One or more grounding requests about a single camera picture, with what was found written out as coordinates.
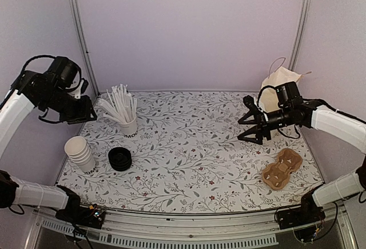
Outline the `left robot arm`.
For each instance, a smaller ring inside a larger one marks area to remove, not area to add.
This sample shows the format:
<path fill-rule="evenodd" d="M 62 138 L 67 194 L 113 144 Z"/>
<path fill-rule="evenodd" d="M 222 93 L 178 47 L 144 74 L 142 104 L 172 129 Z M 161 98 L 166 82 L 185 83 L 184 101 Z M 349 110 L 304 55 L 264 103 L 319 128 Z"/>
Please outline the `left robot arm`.
<path fill-rule="evenodd" d="M 97 120 L 92 100 L 85 95 L 88 81 L 81 68 L 67 57 L 48 55 L 51 65 L 44 73 L 22 67 L 1 103 L 1 151 L 4 152 L 25 118 L 34 110 L 59 114 L 57 123 L 79 124 Z M 1 208 L 13 205 L 62 210 L 73 223 L 85 218 L 80 197 L 63 186 L 44 186 L 1 171 Z"/>

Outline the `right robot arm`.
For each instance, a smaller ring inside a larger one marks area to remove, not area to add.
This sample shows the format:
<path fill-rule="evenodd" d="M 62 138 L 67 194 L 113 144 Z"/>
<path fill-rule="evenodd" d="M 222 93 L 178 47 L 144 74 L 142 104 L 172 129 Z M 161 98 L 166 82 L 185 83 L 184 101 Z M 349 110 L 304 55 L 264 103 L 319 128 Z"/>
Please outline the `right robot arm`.
<path fill-rule="evenodd" d="M 238 123 L 251 125 L 251 128 L 238 135 L 238 140 L 262 144 L 264 139 L 271 139 L 272 130 L 299 126 L 328 133 L 365 153 L 365 121 L 335 109 L 322 99 L 304 99 L 295 82 L 278 85 L 274 91 L 279 109 L 272 112 L 260 109 L 259 100 L 250 95 L 243 98 L 248 112 Z M 364 192 L 365 165 L 362 164 L 351 173 L 302 196 L 296 219 L 301 224 L 307 224 L 317 216 L 318 208 Z"/>

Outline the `beige paper takeout bag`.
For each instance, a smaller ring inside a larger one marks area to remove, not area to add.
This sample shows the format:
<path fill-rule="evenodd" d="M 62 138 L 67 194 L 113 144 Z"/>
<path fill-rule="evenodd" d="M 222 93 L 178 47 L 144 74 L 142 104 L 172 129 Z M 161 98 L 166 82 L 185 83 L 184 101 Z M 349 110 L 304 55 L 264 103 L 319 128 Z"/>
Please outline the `beige paper takeout bag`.
<path fill-rule="evenodd" d="M 287 82 L 298 83 L 302 78 L 311 73 L 311 71 L 309 71 L 307 73 L 298 74 L 288 70 L 283 66 L 285 60 L 286 57 L 279 57 L 272 62 L 271 66 L 269 67 L 268 75 L 262 82 L 261 89 L 265 86 L 276 87 Z M 267 88 L 262 92 L 258 103 L 261 109 L 269 113 L 279 109 L 278 102 L 279 101 L 275 90 Z"/>

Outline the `stack of white paper cups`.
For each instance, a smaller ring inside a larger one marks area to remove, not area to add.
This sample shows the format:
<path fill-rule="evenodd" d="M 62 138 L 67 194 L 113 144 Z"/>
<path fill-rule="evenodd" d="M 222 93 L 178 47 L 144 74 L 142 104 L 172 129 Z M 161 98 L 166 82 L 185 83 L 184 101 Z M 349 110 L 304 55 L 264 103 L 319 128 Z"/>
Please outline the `stack of white paper cups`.
<path fill-rule="evenodd" d="M 96 170 L 96 162 L 92 156 L 91 148 L 82 136 L 70 138 L 64 145 L 64 150 L 69 159 L 84 173 L 90 175 Z"/>

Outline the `bundle of wrapped white straws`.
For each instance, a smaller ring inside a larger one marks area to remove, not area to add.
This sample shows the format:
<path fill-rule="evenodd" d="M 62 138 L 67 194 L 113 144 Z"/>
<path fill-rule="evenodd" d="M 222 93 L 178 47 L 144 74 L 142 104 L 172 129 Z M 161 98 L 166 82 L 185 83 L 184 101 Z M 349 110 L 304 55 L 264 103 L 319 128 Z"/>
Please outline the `bundle of wrapped white straws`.
<path fill-rule="evenodd" d="M 98 104 L 105 111 L 103 117 L 121 125 L 132 123 L 137 117 L 137 98 L 128 92 L 128 86 L 120 84 L 107 91 L 108 99 L 100 99 Z"/>

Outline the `brown cardboard cup carrier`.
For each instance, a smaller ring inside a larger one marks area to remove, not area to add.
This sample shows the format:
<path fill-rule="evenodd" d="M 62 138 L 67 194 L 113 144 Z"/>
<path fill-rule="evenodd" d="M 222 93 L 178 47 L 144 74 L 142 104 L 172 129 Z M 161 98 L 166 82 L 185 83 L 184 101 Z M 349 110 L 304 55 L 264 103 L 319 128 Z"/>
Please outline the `brown cardboard cup carrier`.
<path fill-rule="evenodd" d="M 294 150 L 284 148 L 277 154 L 276 162 L 262 171 L 262 179 L 273 190 L 282 190 L 289 182 L 291 173 L 302 165 L 303 158 Z"/>

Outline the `white cup holding straws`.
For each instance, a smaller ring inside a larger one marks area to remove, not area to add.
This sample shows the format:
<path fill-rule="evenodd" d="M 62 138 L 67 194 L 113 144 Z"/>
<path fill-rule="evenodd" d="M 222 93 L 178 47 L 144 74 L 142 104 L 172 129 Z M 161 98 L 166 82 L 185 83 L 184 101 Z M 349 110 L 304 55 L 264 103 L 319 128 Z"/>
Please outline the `white cup holding straws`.
<path fill-rule="evenodd" d="M 125 139 L 132 139 L 134 137 L 136 137 L 137 133 L 138 133 L 138 126 L 137 126 L 137 117 L 134 117 L 134 119 L 126 124 L 119 124 L 121 132 L 122 132 L 122 136 Z"/>

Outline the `floral patterned table mat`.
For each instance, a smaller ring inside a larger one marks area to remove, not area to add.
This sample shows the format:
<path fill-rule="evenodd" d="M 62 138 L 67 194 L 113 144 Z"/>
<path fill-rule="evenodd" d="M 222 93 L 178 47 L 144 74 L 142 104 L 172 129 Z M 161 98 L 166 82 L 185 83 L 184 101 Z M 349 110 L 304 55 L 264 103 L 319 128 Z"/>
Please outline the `floral patterned table mat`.
<path fill-rule="evenodd" d="M 178 214 L 258 211 L 296 205 L 323 178 L 303 139 L 292 127 L 272 134 L 262 145 L 242 142 L 238 119 L 246 113 L 243 93 L 139 92 L 136 94 L 138 133 L 122 136 L 118 124 L 103 117 L 84 125 L 82 136 L 97 163 L 83 173 L 67 162 L 59 184 L 76 192 L 84 203 L 107 208 Z M 124 147 L 132 165 L 114 170 L 108 152 Z M 289 183 L 275 191 L 261 173 L 284 148 L 303 162 Z"/>

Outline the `stack of black lids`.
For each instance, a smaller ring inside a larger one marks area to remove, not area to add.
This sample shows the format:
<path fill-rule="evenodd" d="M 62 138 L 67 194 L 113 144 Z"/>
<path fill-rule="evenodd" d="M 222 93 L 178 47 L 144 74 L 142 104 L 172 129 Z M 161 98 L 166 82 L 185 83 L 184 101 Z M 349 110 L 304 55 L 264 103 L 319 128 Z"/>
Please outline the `stack of black lids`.
<path fill-rule="evenodd" d="M 108 160 L 116 171 L 126 171 L 132 165 L 131 152 L 124 147 L 115 147 L 108 152 Z"/>

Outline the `front aluminium rail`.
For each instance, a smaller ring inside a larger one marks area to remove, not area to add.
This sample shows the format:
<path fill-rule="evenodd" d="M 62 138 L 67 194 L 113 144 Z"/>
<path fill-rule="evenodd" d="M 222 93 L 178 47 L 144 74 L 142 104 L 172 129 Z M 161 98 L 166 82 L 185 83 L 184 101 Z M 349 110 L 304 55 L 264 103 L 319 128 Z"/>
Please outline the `front aluminium rail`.
<path fill-rule="evenodd" d="M 325 219 L 282 229 L 279 210 L 175 215 L 107 210 L 101 228 L 74 232 L 52 210 L 34 211 L 26 248 L 358 248 L 343 204 Z"/>

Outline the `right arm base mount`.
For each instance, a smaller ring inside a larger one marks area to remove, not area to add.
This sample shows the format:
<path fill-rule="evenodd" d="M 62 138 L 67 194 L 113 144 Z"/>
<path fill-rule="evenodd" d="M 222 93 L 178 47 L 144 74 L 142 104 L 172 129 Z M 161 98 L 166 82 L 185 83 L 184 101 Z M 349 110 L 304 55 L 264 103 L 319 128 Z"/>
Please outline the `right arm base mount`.
<path fill-rule="evenodd" d="M 312 191 L 308 192 L 301 197 L 299 207 L 285 208 L 282 211 L 275 212 L 274 220 L 281 230 L 303 226 L 325 219 L 325 212 L 322 207 L 318 207 L 315 204 L 312 193 Z"/>

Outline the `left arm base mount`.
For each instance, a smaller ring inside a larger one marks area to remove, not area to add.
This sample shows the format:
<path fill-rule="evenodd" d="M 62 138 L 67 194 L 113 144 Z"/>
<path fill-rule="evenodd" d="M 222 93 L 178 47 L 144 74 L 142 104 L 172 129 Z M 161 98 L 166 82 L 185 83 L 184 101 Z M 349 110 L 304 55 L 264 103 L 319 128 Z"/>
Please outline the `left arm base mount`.
<path fill-rule="evenodd" d="M 59 209 L 55 217 L 64 222 L 101 229 L 105 220 L 105 212 L 96 204 L 88 207 L 81 206 L 81 198 L 71 189 L 57 185 L 68 196 L 66 207 Z"/>

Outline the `left metal frame post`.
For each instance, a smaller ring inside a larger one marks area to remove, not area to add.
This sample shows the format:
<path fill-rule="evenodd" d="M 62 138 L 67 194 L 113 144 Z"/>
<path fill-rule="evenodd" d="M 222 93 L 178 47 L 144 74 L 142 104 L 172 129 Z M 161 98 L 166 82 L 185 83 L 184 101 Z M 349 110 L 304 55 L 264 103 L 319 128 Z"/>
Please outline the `left metal frame post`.
<path fill-rule="evenodd" d="M 82 18 L 81 18 L 81 13 L 79 10 L 78 0 L 69 0 L 69 3 L 70 3 L 70 8 L 71 8 L 71 15 L 73 18 L 73 22 L 74 22 L 74 26 L 75 26 L 75 30 L 76 30 L 76 34 L 77 34 L 77 38 L 78 38 L 79 47 L 80 47 L 81 54 L 82 54 L 82 59 L 85 64 L 86 72 L 89 77 L 89 82 L 90 82 L 91 88 L 93 90 L 93 93 L 96 96 L 99 96 L 100 90 L 97 85 L 96 76 L 95 76 L 95 73 L 94 73 L 94 70 L 92 67 L 92 62 L 90 59 L 90 53 L 89 53 L 89 49 L 87 46 L 85 33 L 83 30 Z"/>

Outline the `metal frame post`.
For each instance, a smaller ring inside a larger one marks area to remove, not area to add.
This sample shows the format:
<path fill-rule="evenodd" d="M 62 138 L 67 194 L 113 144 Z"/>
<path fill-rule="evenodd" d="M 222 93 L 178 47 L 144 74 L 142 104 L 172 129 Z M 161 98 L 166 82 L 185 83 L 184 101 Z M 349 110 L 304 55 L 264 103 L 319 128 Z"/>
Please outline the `metal frame post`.
<path fill-rule="evenodd" d="M 82 59 L 85 64 L 86 72 L 89 77 L 89 82 L 90 82 L 91 88 L 93 90 L 93 93 L 96 96 L 99 96 L 100 90 L 97 85 L 96 76 L 95 76 L 95 73 L 94 73 L 94 70 L 92 67 L 92 62 L 90 59 L 90 53 L 89 53 L 89 49 L 87 46 L 85 33 L 83 30 L 82 18 L 81 18 L 81 13 L 79 10 L 78 0 L 69 0 L 69 3 L 70 3 L 70 8 L 71 8 L 71 15 L 73 18 L 73 22 L 74 22 L 74 26 L 75 26 L 75 30 L 76 30 L 76 34 L 77 34 L 77 38 L 78 38 L 79 47 L 80 47 L 81 54 L 82 54 Z"/>
<path fill-rule="evenodd" d="M 293 44 L 288 69 L 290 71 L 294 71 L 296 67 L 296 63 L 299 57 L 300 49 L 301 49 L 301 43 L 303 40 L 307 17 L 309 13 L 309 9 L 311 6 L 311 0 L 302 0 L 301 3 L 301 10 L 300 10 L 300 17 L 297 25 L 296 35 L 295 35 L 295 41 Z"/>

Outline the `right metal frame post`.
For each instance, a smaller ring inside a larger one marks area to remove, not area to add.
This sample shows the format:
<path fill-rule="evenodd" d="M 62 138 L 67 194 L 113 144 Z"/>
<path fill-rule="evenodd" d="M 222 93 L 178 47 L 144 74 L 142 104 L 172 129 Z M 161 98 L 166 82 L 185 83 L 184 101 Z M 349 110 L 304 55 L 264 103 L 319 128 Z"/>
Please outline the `right metal frame post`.
<path fill-rule="evenodd" d="M 290 71 L 294 71 L 296 67 L 296 63 L 299 57 L 300 49 L 301 49 L 301 43 L 303 40 L 307 17 L 309 13 L 309 9 L 311 6 L 311 0 L 302 0 L 301 3 L 301 10 L 300 10 L 300 17 L 297 25 L 296 35 L 295 35 L 295 41 L 293 44 L 288 69 Z"/>

